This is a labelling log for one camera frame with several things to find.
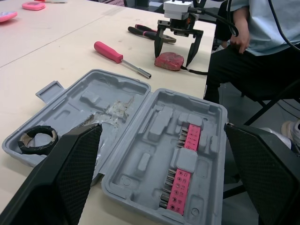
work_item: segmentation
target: table surface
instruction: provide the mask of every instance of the table surface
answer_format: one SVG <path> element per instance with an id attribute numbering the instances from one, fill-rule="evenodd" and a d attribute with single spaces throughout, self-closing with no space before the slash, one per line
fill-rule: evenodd
<path id="1" fill-rule="evenodd" d="M 39 12 L 22 10 L 21 4 L 20 0 L 0 1 L 2 11 L 18 10 L 19 13 L 15 21 L 5 24 L 4 27 L 0 25 L 1 34 L 2 29 L 6 31 L 6 38 L 0 36 L 0 49 L 6 49 L 0 52 L 0 124 L 5 128 L 0 130 L 0 142 L 45 106 L 35 96 L 36 92 L 53 80 L 68 88 L 94 68 L 140 79 L 149 83 L 152 91 L 168 88 L 203 97 L 205 76 L 187 71 L 171 72 L 155 67 L 154 42 L 127 31 L 128 26 L 134 26 L 136 23 L 156 28 L 157 20 L 164 19 L 163 15 L 86 0 L 47 4 L 47 8 Z M 189 68 L 205 72 L 210 61 L 215 25 L 197 22 L 195 28 L 203 30 L 204 35 L 198 54 Z M 186 59 L 193 38 L 175 38 L 176 44 L 164 44 L 162 53 L 175 52 Z M 113 47 L 124 55 L 125 60 L 151 73 L 152 78 L 147 80 L 125 65 L 116 64 L 100 56 L 93 48 L 96 41 Z M 31 170 L 32 168 L 0 151 L 0 211 L 5 208 Z M 98 182 L 90 190 L 80 224 L 155 223 L 108 199 L 101 191 L 101 183 Z"/>

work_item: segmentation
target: black pants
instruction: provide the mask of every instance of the black pants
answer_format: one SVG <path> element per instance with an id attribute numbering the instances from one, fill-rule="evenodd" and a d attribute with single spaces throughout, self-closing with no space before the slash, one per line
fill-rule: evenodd
<path id="1" fill-rule="evenodd" d="M 299 66 L 300 53 L 292 48 L 271 55 L 254 56 L 247 51 L 239 54 L 228 46 L 211 55 L 204 99 L 219 103 L 218 88 L 221 83 L 278 79 L 278 82 L 288 85 L 300 78 Z"/>

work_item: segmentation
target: red sponge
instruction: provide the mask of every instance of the red sponge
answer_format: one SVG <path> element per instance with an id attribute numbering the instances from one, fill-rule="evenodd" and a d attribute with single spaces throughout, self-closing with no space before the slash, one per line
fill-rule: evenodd
<path id="1" fill-rule="evenodd" d="M 165 52 L 155 59 L 154 65 L 163 69 L 178 71 L 183 65 L 183 62 L 184 58 L 181 55 L 173 52 Z"/>

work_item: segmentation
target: light blue shirt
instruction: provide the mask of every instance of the light blue shirt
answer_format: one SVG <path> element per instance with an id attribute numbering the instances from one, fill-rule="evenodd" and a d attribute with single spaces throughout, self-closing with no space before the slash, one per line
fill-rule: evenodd
<path id="1" fill-rule="evenodd" d="M 300 0 L 272 0 L 279 24 L 292 44 L 300 43 Z M 232 0 L 231 11 L 249 6 L 250 44 L 253 55 L 274 54 L 288 48 L 277 29 L 268 0 Z"/>

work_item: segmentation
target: person's arm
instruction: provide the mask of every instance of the person's arm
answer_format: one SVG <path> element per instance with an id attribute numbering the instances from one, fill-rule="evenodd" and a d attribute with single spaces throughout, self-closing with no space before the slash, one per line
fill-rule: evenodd
<path id="1" fill-rule="evenodd" d="M 248 29 L 249 15 L 249 7 L 239 8 L 233 13 L 233 21 L 239 31 L 239 35 L 237 37 L 232 35 L 230 44 L 236 46 L 241 54 L 243 54 L 248 48 L 250 42 L 250 34 Z"/>

